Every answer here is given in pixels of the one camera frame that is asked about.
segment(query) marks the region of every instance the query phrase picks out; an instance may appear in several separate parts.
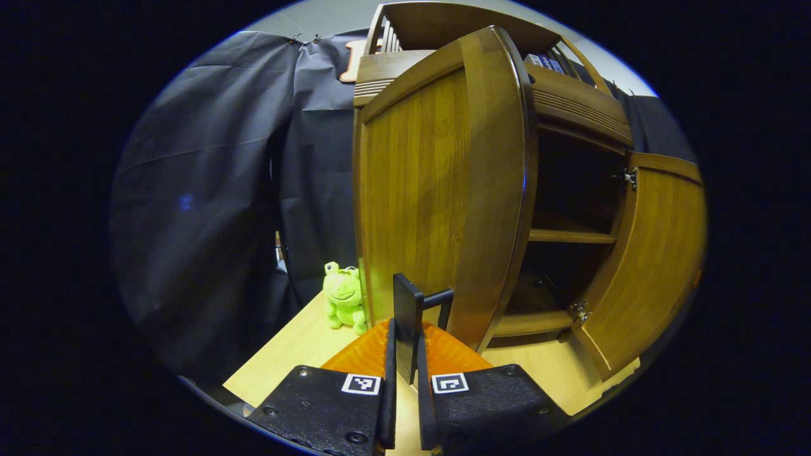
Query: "door hinge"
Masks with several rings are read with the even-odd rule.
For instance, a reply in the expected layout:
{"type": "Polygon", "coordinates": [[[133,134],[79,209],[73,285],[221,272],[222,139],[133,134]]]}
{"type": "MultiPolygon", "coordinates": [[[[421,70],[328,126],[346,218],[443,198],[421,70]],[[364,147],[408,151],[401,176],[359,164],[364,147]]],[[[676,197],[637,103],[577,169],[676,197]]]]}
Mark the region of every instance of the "door hinge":
{"type": "Polygon", "coordinates": [[[591,312],[586,311],[586,306],[588,305],[589,303],[586,301],[578,301],[570,306],[572,311],[574,311],[575,317],[577,318],[574,322],[575,325],[582,325],[583,323],[586,323],[586,320],[589,319],[591,312]]]}
{"type": "Polygon", "coordinates": [[[628,172],[628,168],[623,168],[622,172],[619,174],[612,174],[612,179],[617,179],[622,183],[631,183],[631,188],[636,191],[637,190],[637,170],[638,168],[632,168],[631,172],[628,172]]]}

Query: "table surface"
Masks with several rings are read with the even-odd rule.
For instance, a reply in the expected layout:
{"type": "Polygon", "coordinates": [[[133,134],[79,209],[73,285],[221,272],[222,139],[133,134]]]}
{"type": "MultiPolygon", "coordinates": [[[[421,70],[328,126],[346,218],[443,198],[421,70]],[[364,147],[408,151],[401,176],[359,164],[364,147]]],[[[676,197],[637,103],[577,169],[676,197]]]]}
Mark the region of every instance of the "table surface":
{"type": "MultiPolygon", "coordinates": [[[[320,367],[358,338],[349,326],[331,329],[326,303],[319,293],[301,312],[256,352],[223,386],[258,407],[282,379],[299,364],[320,367]]],[[[576,338],[522,346],[487,348],[482,357],[494,366],[519,364],[567,414],[574,415],[602,397],[603,392],[630,376],[639,358],[607,381],[576,338]]],[[[394,450],[387,456],[430,454],[419,447],[417,390],[397,376],[397,424],[394,450]]]]}

